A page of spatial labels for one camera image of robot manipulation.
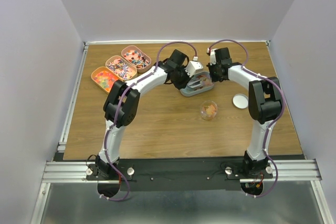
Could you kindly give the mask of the grey candy tray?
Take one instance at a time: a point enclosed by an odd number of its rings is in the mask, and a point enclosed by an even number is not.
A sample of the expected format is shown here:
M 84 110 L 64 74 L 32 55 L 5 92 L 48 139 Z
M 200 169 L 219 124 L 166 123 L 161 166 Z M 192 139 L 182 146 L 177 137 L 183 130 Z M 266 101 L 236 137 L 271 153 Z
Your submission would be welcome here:
M 202 71 L 195 74 L 187 83 L 187 86 L 180 90 L 180 93 L 185 97 L 191 97 L 209 91 L 213 87 L 214 83 L 211 80 L 209 72 Z

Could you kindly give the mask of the clear plastic cup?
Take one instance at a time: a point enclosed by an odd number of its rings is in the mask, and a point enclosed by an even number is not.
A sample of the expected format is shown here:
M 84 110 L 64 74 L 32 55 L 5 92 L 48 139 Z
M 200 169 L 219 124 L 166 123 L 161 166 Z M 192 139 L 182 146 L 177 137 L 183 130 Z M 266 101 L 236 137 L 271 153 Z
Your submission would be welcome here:
M 200 108 L 200 114 L 204 120 L 212 120 L 217 114 L 217 104 L 214 101 L 204 101 Z

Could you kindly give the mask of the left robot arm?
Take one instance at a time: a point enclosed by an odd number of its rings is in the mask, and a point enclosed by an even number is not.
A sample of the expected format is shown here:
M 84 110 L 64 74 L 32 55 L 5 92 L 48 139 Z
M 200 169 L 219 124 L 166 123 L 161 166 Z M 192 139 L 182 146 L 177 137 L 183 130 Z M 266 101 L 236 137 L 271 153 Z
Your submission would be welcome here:
M 124 130 L 135 118 L 140 97 L 157 86 L 172 82 L 177 89 L 186 87 L 191 77 L 184 62 L 189 57 L 175 49 L 171 56 L 157 61 L 147 72 L 130 81 L 116 81 L 104 103 L 106 132 L 102 148 L 95 158 L 98 173 L 104 179 L 121 176 L 115 162 L 120 158 Z

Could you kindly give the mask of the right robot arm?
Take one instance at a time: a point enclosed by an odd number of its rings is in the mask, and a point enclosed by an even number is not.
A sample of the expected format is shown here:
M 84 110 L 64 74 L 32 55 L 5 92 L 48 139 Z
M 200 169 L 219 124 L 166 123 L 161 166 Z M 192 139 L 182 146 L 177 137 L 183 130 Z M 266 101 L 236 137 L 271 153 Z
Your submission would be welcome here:
M 284 112 L 284 95 L 276 77 L 267 78 L 233 62 L 228 48 L 207 49 L 207 67 L 213 82 L 233 81 L 248 91 L 248 111 L 254 121 L 251 141 L 239 173 L 255 177 L 268 167 L 268 146 L 273 126 Z

